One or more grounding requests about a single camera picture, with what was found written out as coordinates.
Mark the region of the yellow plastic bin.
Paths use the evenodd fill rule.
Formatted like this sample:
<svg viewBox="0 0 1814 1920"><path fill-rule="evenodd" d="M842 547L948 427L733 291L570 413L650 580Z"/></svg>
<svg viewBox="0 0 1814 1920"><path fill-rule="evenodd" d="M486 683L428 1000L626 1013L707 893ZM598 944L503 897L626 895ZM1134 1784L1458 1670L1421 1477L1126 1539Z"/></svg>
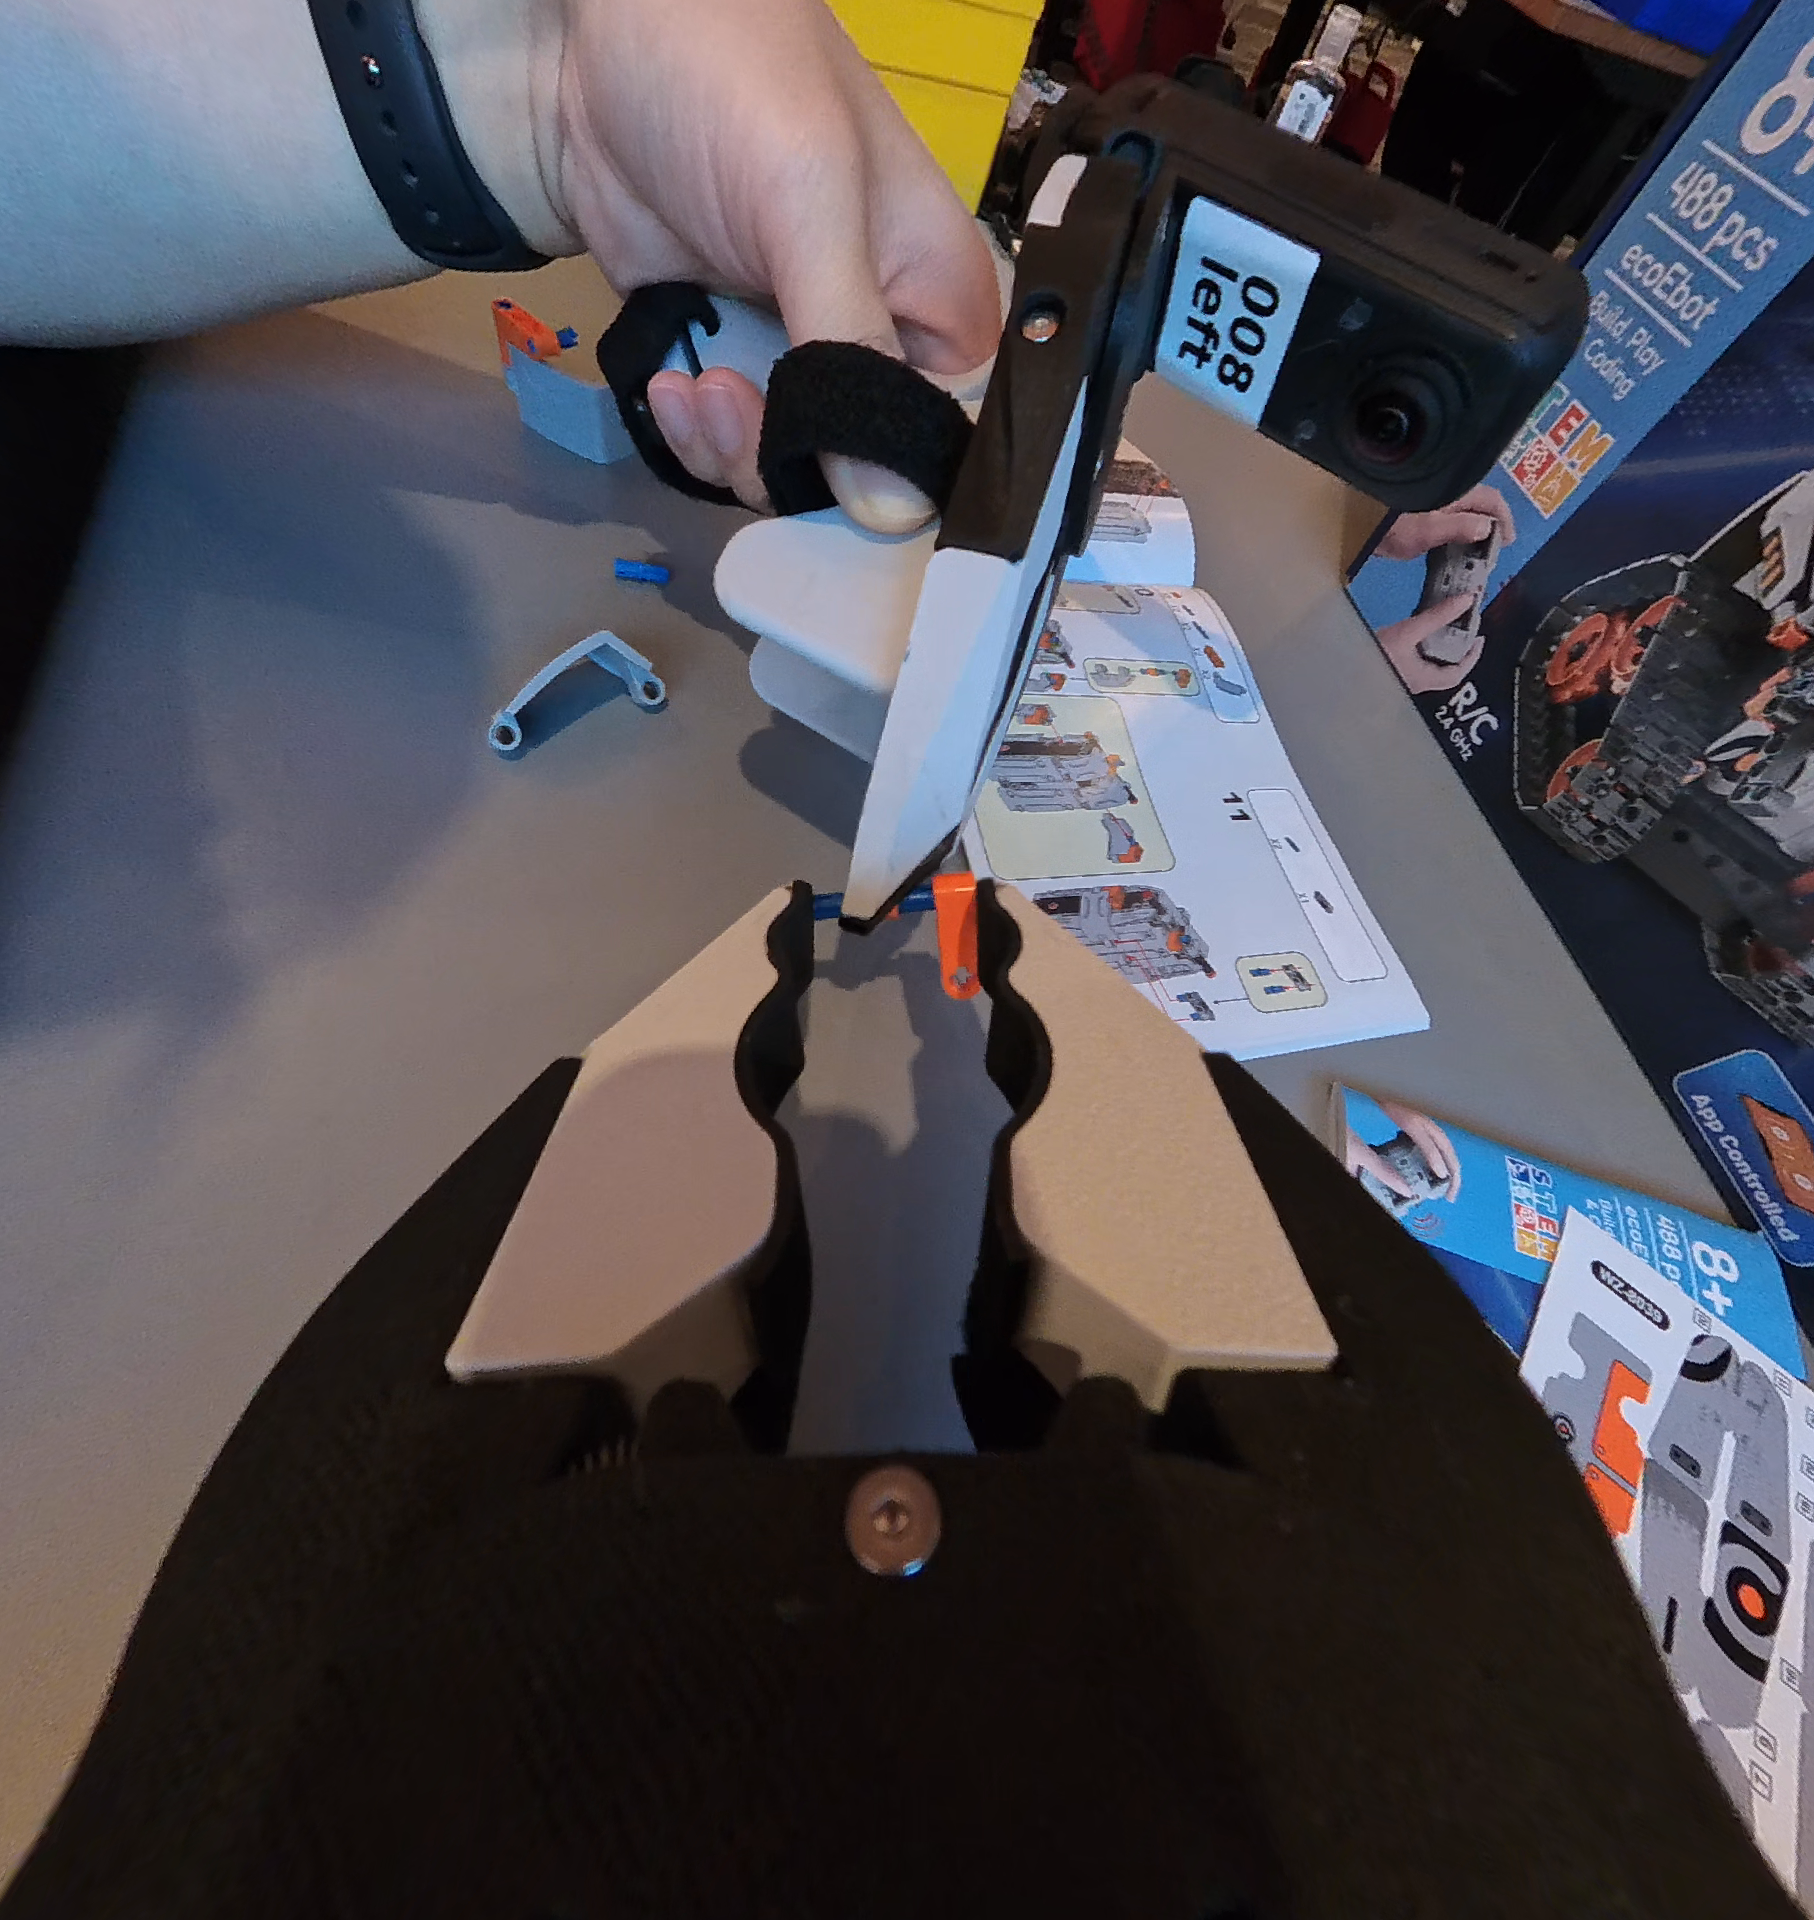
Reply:
<svg viewBox="0 0 1814 1920"><path fill-rule="evenodd" d="M1043 3L829 3L912 128L976 210Z"/></svg>

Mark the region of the orange grey sticker sheet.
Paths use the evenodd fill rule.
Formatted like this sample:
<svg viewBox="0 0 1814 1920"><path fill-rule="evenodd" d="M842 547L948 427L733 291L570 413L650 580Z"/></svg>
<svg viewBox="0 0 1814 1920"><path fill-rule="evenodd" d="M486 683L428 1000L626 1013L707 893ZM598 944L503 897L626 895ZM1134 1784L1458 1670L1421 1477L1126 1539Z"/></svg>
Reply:
<svg viewBox="0 0 1814 1920"><path fill-rule="evenodd" d="M1522 1376L1712 1768L1814 1916L1814 1392L1580 1212Z"/></svg>

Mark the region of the grey orange toy block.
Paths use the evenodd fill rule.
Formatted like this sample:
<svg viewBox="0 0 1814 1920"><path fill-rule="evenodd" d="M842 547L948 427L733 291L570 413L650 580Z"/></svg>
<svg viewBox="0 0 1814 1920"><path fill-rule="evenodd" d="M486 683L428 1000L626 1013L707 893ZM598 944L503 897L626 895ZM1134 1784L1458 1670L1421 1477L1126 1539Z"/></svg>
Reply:
<svg viewBox="0 0 1814 1920"><path fill-rule="evenodd" d="M584 349L572 327L552 329L509 299L490 304L506 385L526 428L600 467L634 455L606 385L576 379Z"/></svg>

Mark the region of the open white instruction booklet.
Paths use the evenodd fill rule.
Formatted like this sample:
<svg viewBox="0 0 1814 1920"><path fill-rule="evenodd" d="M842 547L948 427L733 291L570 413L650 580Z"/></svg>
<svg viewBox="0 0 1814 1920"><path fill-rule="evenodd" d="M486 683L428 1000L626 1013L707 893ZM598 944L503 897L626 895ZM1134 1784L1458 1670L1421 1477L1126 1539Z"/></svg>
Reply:
<svg viewBox="0 0 1814 1920"><path fill-rule="evenodd" d="M1195 583L1183 496L1121 446L965 834L1208 1051L1263 1057L1421 1031L1249 661Z"/></svg>

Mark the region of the person's left hand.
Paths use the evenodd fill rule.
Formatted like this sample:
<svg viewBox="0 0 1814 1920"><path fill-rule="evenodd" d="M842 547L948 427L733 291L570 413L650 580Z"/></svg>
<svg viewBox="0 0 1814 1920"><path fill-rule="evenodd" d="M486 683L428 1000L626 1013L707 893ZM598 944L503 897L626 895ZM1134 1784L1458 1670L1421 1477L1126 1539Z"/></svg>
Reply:
<svg viewBox="0 0 1814 1920"><path fill-rule="evenodd" d="M823 4L541 4L531 82L545 252L757 301L793 347L990 360L984 236Z"/></svg>

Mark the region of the dark blue toy kit box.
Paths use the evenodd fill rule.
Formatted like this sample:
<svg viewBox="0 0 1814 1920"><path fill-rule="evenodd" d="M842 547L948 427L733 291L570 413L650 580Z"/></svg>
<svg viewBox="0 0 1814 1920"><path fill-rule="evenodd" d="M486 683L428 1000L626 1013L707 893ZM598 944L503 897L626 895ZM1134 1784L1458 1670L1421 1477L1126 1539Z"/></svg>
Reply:
<svg viewBox="0 0 1814 1920"><path fill-rule="evenodd" d="M1764 4L1589 244L1576 358L1442 563L1353 600L1814 1339L1814 3Z"/></svg>

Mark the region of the black wristband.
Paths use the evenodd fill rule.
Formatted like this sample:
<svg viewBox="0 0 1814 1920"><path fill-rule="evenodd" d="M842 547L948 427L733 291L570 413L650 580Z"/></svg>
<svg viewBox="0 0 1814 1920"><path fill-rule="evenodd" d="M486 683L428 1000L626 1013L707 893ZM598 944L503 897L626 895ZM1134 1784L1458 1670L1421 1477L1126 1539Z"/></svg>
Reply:
<svg viewBox="0 0 1814 1920"><path fill-rule="evenodd" d="M475 173L414 4L307 8L349 141L402 244L465 274L545 267Z"/></svg>

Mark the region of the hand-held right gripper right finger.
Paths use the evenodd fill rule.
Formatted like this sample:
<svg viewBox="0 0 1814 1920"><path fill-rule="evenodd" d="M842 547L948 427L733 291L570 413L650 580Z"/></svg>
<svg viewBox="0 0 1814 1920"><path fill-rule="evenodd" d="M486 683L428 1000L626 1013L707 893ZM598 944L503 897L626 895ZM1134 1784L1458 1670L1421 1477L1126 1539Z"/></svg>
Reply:
<svg viewBox="0 0 1814 1920"><path fill-rule="evenodd" d="M1084 1378L1159 1411L1189 1368L1337 1349L1197 1046L1020 890L976 890L992 1141L965 1421L1028 1448Z"/></svg>

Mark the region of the person's left forearm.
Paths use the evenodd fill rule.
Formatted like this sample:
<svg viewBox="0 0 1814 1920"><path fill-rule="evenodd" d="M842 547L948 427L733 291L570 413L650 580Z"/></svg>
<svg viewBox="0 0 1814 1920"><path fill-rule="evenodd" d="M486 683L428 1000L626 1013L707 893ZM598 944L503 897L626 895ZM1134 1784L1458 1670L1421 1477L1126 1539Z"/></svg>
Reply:
<svg viewBox="0 0 1814 1920"><path fill-rule="evenodd" d="M158 340L428 274L302 3L0 3L0 344Z"/></svg>

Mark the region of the grey desk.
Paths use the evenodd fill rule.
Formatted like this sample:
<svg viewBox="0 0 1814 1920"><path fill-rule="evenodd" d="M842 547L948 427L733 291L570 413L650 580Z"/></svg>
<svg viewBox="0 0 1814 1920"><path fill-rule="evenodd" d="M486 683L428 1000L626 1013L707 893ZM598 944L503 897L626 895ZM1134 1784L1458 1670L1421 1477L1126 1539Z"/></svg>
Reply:
<svg viewBox="0 0 1814 1920"><path fill-rule="evenodd" d="M754 899L847 878L864 772L770 717L708 590L738 517L525 434L482 308L446 280L155 358L4 790L0 1752L40 1760L0 1773L62 1773L198 1475L356 1259ZM1431 1015L1255 1076L1315 1126L1347 1079L1720 1216L1357 628L1342 489L1159 385L1132 427ZM490 708L601 628L666 711L586 678L495 760ZM979 1009L924 931L822 953L796 1441L959 1448Z"/></svg>

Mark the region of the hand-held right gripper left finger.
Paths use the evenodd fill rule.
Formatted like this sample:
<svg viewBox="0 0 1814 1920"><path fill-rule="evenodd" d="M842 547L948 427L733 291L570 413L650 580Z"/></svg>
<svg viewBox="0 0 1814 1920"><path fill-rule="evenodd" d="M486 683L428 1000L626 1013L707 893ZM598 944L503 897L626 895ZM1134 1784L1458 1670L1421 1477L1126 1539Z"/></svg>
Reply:
<svg viewBox="0 0 1814 1920"><path fill-rule="evenodd" d="M816 909L772 890L584 1054L446 1370L715 1386L781 1450L809 1316L795 1145Z"/></svg>

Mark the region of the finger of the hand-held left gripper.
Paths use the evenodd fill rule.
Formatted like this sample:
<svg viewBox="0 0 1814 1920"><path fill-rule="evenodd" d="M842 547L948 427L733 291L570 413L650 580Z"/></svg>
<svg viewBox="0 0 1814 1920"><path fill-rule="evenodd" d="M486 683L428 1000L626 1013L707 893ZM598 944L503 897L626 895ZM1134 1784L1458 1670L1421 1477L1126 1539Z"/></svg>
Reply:
<svg viewBox="0 0 1814 1920"><path fill-rule="evenodd" d="M868 932L970 820L1064 559L936 549L856 823L842 921Z"/></svg>

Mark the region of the blue cover booklet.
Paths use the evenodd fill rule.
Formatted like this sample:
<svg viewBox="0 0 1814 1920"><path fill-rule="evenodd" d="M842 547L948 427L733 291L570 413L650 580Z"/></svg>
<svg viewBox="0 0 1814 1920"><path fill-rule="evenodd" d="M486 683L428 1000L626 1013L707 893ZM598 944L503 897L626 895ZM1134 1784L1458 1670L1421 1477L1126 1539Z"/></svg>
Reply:
<svg viewBox="0 0 1814 1920"><path fill-rule="evenodd" d="M1637 1259L1798 1379L1800 1331L1767 1243L1725 1222L1336 1084L1333 1145L1454 1275L1497 1338L1525 1350L1568 1214Z"/></svg>

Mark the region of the grey curved toy piece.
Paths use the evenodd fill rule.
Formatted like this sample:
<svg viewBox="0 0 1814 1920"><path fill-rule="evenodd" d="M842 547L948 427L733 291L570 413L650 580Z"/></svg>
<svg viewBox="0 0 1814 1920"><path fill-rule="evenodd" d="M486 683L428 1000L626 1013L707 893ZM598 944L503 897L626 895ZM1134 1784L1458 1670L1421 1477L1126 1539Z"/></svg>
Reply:
<svg viewBox="0 0 1814 1920"><path fill-rule="evenodd" d="M584 637L556 659L547 661L509 701L490 717L490 750L515 757L525 748L525 717L556 682L594 667L614 678L634 706L654 713L666 706L668 694L654 664L628 648L614 633L601 631Z"/></svg>

